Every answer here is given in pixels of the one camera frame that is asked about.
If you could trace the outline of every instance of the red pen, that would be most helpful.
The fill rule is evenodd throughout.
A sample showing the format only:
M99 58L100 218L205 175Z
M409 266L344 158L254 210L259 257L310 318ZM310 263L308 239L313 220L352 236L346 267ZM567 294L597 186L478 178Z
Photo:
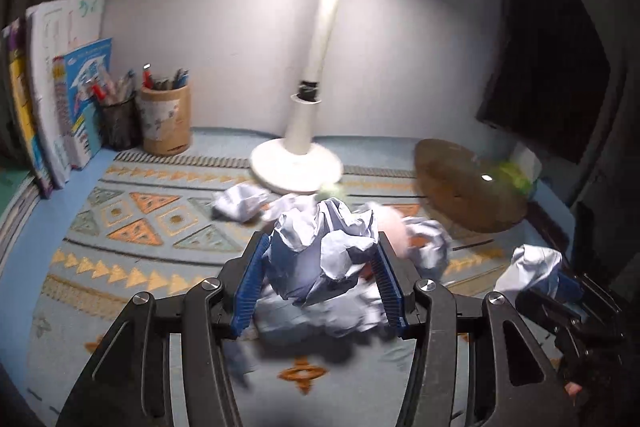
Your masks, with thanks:
M102 102L102 100L105 99L106 96L105 96L104 92L102 91L102 89L100 89L100 86L98 86L97 84L94 84L91 87L91 89L94 92L95 98L98 99L98 102Z
M142 75L144 78L144 86L147 89L153 89L154 88L154 81L151 79L151 64L146 64L143 68L142 68Z

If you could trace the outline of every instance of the crumpled paper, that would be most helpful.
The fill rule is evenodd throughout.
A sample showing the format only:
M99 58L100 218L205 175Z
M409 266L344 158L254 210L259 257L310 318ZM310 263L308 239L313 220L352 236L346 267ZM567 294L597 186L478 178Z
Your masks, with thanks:
M225 190L212 206L229 219L245 223L260 212L269 195L265 188L245 182Z
M409 247L407 257L424 279L439 281L449 266L451 238L439 221L425 217L405 217L402 222L411 239L422 238L428 242L423 247Z
M274 344L297 343L319 333L343 337L387 324L378 286L364 279L343 295L305 307L282 300L266 285L254 320L260 337Z
M495 282L494 290L502 293L512 304L515 304L518 293L532 287L555 297L561 262L562 254L558 250L532 245L517 247L510 266Z
M297 208L300 212L309 212L315 214L318 211L318 204L315 196L299 196L298 194L286 194L285 196L273 201L262 213L262 220L275 221L284 212L288 212L293 208Z
M372 210L351 214L340 200L318 203L318 212L284 212L263 255L274 291L294 304L309 306L345 293L378 243Z

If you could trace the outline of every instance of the white wall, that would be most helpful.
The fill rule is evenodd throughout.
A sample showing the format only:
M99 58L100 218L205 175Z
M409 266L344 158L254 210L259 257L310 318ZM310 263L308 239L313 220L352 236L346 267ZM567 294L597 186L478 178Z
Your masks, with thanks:
M107 0L112 69L190 68L194 126L281 134L317 0ZM342 0L318 135L441 137L488 155L513 141L475 120L500 0Z

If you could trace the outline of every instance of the blue surface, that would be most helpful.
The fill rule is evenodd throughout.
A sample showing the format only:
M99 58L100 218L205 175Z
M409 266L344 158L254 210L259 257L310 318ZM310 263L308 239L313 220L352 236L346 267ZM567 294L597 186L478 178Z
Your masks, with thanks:
M27 350L33 309L49 262L76 213L116 153L101 150L82 171L74 171L63 190L41 200L22 229L0 277L0 362L25 393Z

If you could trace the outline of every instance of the white desk lamp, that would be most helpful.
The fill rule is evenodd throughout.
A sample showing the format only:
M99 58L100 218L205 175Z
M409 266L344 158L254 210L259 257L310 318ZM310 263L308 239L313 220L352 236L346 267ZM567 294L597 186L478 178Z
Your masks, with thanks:
M338 1L319 1L316 28L300 90L291 97L294 107L285 137L258 145L251 153L254 174L281 194L312 194L322 184L337 183L342 177L342 163L338 156L312 142L316 112L321 102L318 100L318 86Z

